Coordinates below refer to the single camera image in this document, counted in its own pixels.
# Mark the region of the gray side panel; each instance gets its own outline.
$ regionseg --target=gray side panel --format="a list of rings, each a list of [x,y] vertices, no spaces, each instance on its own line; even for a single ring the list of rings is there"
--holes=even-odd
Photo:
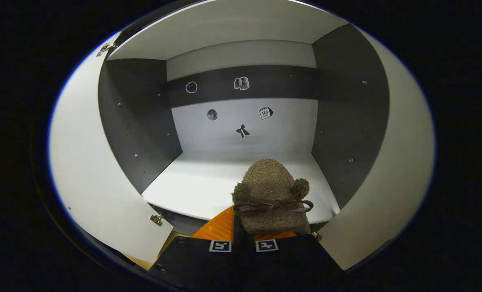
[[[139,193],[182,153],[162,91],[166,82],[165,61],[105,61],[100,73],[104,131],[118,164]]]
[[[389,116],[381,60],[352,24],[313,44],[319,70],[313,157],[343,208],[374,164]]]
[[[252,65],[197,73],[167,83],[171,107],[241,98],[316,99],[314,82],[317,69],[287,65]],[[250,87],[234,89],[236,78],[247,77]],[[188,93],[185,86],[195,82],[197,91]]]

